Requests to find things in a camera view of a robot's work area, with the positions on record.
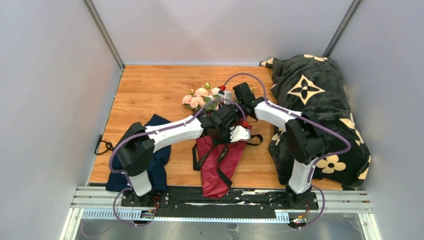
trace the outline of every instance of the dark blue cloth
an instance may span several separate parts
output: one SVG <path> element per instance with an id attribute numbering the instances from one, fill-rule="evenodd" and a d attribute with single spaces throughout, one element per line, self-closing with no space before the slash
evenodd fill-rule
<path id="1" fill-rule="evenodd" d="M 170 121 L 165 118 L 154 114 L 150 121 L 146 123 L 146 126 L 158 126 L 168 124 Z M 164 166 L 168 163 L 171 155 L 171 146 L 166 146 L 153 154 L 150 160 L 150 165 L 147 169 L 148 179 L 150 180 L 151 187 L 155 191 L 166 191 L 168 190 L 167 185 L 167 173 L 165 172 Z M 121 162 L 118 156 L 112 160 L 112 168 L 116 170 L 123 170 Z M 127 179 L 121 173 L 110 173 L 109 179 L 106 183 L 106 190 L 112 192 L 120 192 L 127 187 Z"/>

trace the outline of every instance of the red bag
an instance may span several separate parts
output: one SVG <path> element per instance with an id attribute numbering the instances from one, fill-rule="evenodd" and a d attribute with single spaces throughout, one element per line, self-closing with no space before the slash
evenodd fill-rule
<path id="1" fill-rule="evenodd" d="M 254 137 L 258 137 L 260 143 L 238 141 L 214 146 L 210 136 L 196 139 L 196 145 L 193 147 L 193 169 L 201 172 L 204 197 L 221 198 L 228 192 L 232 184 L 230 179 L 239 164 L 246 144 L 258 146 L 263 140 L 259 134 L 251 136 L 251 138 Z M 196 148 L 199 161 L 196 159 Z"/>

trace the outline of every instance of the wooden floor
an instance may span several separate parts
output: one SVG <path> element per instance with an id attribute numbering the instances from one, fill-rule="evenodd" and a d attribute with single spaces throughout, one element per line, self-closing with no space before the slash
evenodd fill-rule
<path id="1" fill-rule="evenodd" d="M 206 82 L 212 87 L 222 85 L 231 75 L 245 72 L 259 77 L 267 87 L 271 100 L 272 72 L 264 67 L 241 66 L 167 66 L 167 65 L 127 65 L 119 84 L 118 92 L 106 125 L 103 140 L 113 145 L 121 139 L 128 127 L 134 122 L 143 125 L 157 114 L 169 121 L 178 121 L 191 114 L 181 105 L 188 90 L 197 89 Z M 248 76 L 238 76 L 227 85 L 232 87 L 247 82 L 255 89 L 256 97 L 263 96 L 259 83 Z M 251 133 L 262 134 L 260 146 L 246 146 L 243 157 L 232 177 L 233 187 L 247 188 L 283 188 L 277 179 L 273 160 L 268 153 L 268 144 L 272 137 L 271 124 L 258 121 L 252 123 Z M 201 186 L 200 172 L 194 171 L 192 147 L 194 140 L 173 144 L 168 164 L 165 166 L 168 185 Z M 105 183 L 108 180 L 108 161 L 111 152 L 96 158 L 90 182 Z M 341 190 L 337 182 L 323 179 L 313 183 L 327 190 Z"/>

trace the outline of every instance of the black blanket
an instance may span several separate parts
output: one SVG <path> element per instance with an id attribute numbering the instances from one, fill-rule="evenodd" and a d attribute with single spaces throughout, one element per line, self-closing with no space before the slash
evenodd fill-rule
<path id="1" fill-rule="evenodd" d="M 348 188 L 359 187 L 367 176 L 371 155 L 355 126 L 343 76 L 336 62 L 331 58 L 305 54 L 286 60 L 272 58 L 260 65 L 273 71 L 271 92 L 279 106 L 293 111 L 314 111 L 323 126 L 342 135 L 351 144 L 350 151 L 320 160 L 313 177 L 335 180 Z M 334 136 L 326 134 L 326 137 L 329 148 L 325 153 L 346 148 Z M 288 149 L 286 133 L 281 128 L 274 128 L 268 151 L 279 182 L 287 184 L 294 158 Z"/>

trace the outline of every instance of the red wire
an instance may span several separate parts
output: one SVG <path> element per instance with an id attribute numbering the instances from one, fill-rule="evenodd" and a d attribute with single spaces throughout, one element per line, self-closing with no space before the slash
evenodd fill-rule
<path id="1" fill-rule="evenodd" d="M 159 206 L 161 205 L 161 199 L 158 196 L 154 196 L 153 201 L 155 202 L 155 204 L 156 204 L 155 199 L 157 199 L 157 202 L 159 203 L 158 206 L 155 207 L 155 210 L 158 210 Z"/>
<path id="2" fill-rule="evenodd" d="M 309 206 L 309 203 L 306 202 L 307 208 L 306 208 L 306 220 L 309 219 L 309 214 L 311 213 L 311 207 Z"/>

